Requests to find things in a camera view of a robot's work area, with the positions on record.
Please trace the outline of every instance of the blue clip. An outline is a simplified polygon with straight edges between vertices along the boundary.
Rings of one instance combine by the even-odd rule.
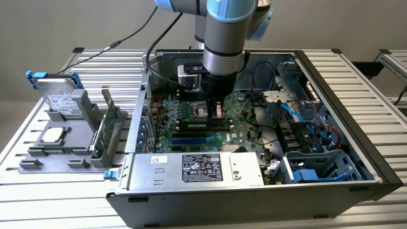
[[[70,73],[70,78],[75,84],[75,89],[82,89],[81,79],[78,78],[78,75],[74,73],[74,71]]]
[[[33,74],[31,78],[43,79],[47,76],[45,72],[37,72]]]
[[[103,171],[102,179],[103,180],[114,180],[117,178],[117,172],[115,171]]]
[[[337,177],[317,178],[313,169],[298,169],[293,172],[293,178],[298,183],[345,181],[348,173],[342,173]]]
[[[35,85],[34,85],[34,83],[33,83],[33,81],[31,81],[31,71],[30,71],[30,70],[27,70],[27,71],[25,72],[25,77],[26,77],[26,79],[27,79],[27,82],[30,83],[30,86],[31,86],[33,90],[35,90],[37,87],[35,87]]]

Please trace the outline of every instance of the metal rail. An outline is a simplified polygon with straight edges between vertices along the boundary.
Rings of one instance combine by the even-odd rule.
[[[85,50],[78,59],[94,52]],[[382,101],[372,85],[362,81],[360,73],[342,56],[330,50],[304,52],[392,169],[407,183],[407,145],[402,144],[407,142],[405,121],[392,105]],[[99,88],[106,84],[110,89],[115,89],[110,91],[114,104],[131,112],[142,71],[141,56],[142,51],[137,50],[110,51],[73,68],[79,74],[90,100],[99,107],[103,104]],[[45,110],[46,105],[39,100],[0,154],[0,228],[126,228],[103,199],[105,193],[117,187],[115,181],[103,181],[101,174],[17,173],[14,168],[49,119]],[[130,115],[121,132],[113,162],[115,165],[122,163],[129,123]],[[407,187],[398,188],[378,201],[360,203],[334,219],[210,226],[214,229],[338,227],[407,228]]]
[[[405,50],[380,50],[374,59],[385,68],[407,82],[407,51]]]

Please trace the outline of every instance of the hard drive label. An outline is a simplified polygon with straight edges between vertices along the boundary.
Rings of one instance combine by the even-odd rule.
[[[70,95],[49,95],[49,102],[61,115],[79,115],[81,111]]]
[[[222,181],[218,154],[182,155],[182,181]]]

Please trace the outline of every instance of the black wire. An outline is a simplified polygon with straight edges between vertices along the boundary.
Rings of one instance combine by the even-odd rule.
[[[246,62],[244,62],[242,67],[241,67],[241,69],[238,70],[238,72],[237,72],[237,73],[240,73],[240,72],[242,72],[242,71],[244,71],[245,66],[246,66]]]
[[[146,58],[146,60],[145,60],[145,66],[146,66],[146,69],[150,71],[150,73],[154,74],[154,76],[158,77],[162,81],[165,81],[166,83],[173,84],[174,86],[177,86],[177,87],[179,87],[179,88],[182,88],[182,89],[190,89],[189,87],[186,87],[186,86],[178,84],[177,82],[174,82],[174,81],[166,79],[163,76],[161,76],[161,75],[153,70],[153,68],[151,68],[150,65],[149,65],[149,55],[150,55],[151,49],[153,49],[153,47],[155,46],[155,44],[159,42],[159,40],[162,39],[162,37],[166,35],[167,31],[171,29],[173,25],[175,24],[175,22],[177,22],[177,20],[178,20],[178,18],[179,18],[181,16],[182,16],[182,13],[179,13],[179,14],[177,15],[177,17],[174,18],[173,22],[170,23],[170,25],[167,26],[167,28],[165,29],[165,31],[162,32],[162,34],[158,36],[158,38],[157,38],[157,39],[154,40],[154,42],[151,43],[151,45],[150,45],[150,47],[149,47],[149,49],[147,49],[147,51],[146,51],[146,55],[145,55],[145,58]]]
[[[402,91],[400,92],[398,97],[397,97],[397,99],[396,99],[396,101],[394,101],[393,105],[397,105],[397,103],[400,102],[401,97],[402,97],[402,95],[404,95],[405,91],[407,91],[407,86],[404,87]]]
[[[249,59],[249,50],[245,50],[245,52],[244,52],[244,63],[242,63],[242,67],[241,67],[241,69],[240,69],[240,71],[238,71],[237,73],[240,73],[240,72],[244,71],[244,69],[245,69],[245,67],[246,67],[248,59]]]
[[[149,15],[149,17],[146,18],[146,21],[143,22],[143,24],[141,25],[141,27],[131,33],[129,34],[125,38],[122,38],[121,40],[113,42],[99,53],[94,54],[93,56],[90,56],[87,59],[83,59],[82,61],[78,61],[75,62],[74,64],[70,64],[67,67],[65,67],[62,70],[59,70],[55,74],[59,74],[62,73],[65,70],[67,70],[69,68],[71,68],[73,66],[75,66],[77,64],[82,63],[82,62],[86,62],[89,59],[93,59],[94,57],[99,56],[102,53],[107,52],[109,50],[111,50],[113,48],[115,48],[122,41],[127,40],[129,38],[131,38],[142,29],[143,27],[146,26],[154,12],[157,11],[157,8],[158,7],[154,7],[153,8],[153,11]]]
[[[258,97],[261,97],[261,95],[257,95],[256,97],[250,98],[249,101],[257,99]],[[245,107],[246,107],[246,104],[248,104],[249,101],[245,102],[245,104],[244,104],[244,106],[242,106],[241,112],[245,110]],[[254,123],[249,122],[249,121],[246,120],[246,117],[244,117],[244,116],[242,116],[242,119],[244,119],[244,121],[245,121],[248,124],[250,124],[252,126],[256,126],[256,127],[266,127],[266,128],[269,128],[270,130],[274,130],[274,128],[273,128],[272,126],[269,126],[269,125],[258,125],[258,124],[254,124]]]
[[[268,145],[268,144],[270,144],[270,143],[273,143],[273,142],[276,142],[276,141],[278,141],[278,139],[273,139],[272,141],[269,141],[269,142],[266,142],[266,143],[257,143],[257,142],[254,142],[254,139],[252,138],[252,143],[254,143],[254,144],[258,145],[258,146]]]
[[[256,69],[261,63],[266,63],[272,67],[272,74],[274,75],[274,67],[273,67],[273,64],[269,63],[269,61],[260,61],[258,63],[256,63],[256,66],[253,68],[253,73],[252,73],[252,88],[256,87],[254,75],[256,75]]]

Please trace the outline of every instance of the capacitor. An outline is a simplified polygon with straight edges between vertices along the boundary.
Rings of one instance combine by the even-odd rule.
[[[244,97],[240,95],[240,96],[237,96],[237,101],[238,102],[242,102],[244,101]]]

